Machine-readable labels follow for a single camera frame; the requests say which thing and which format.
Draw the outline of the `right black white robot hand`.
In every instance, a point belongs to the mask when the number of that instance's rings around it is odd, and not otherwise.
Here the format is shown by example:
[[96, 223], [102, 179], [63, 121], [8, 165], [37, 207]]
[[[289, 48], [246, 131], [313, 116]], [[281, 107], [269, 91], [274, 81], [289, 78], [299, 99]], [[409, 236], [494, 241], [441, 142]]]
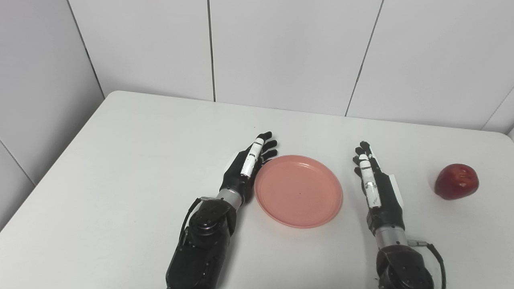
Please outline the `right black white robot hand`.
[[371, 145], [361, 141], [352, 158], [355, 174], [361, 179], [368, 213], [366, 223], [372, 234], [382, 227], [405, 229], [403, 208], [390, 175], [381, 169]]

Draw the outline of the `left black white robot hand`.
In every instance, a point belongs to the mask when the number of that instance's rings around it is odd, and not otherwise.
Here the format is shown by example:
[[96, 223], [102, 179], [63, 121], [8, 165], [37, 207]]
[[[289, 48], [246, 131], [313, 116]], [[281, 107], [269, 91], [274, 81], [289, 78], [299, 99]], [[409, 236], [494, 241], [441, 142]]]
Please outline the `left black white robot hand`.
[[278, 142], [272, 137], [270, 131], [259, 134], [246, 150], [235, 156], [223, 175], [221, 191], [230, 190], [238, 194], [242, 202], [249, 201], [259, 170], [278, 155]]

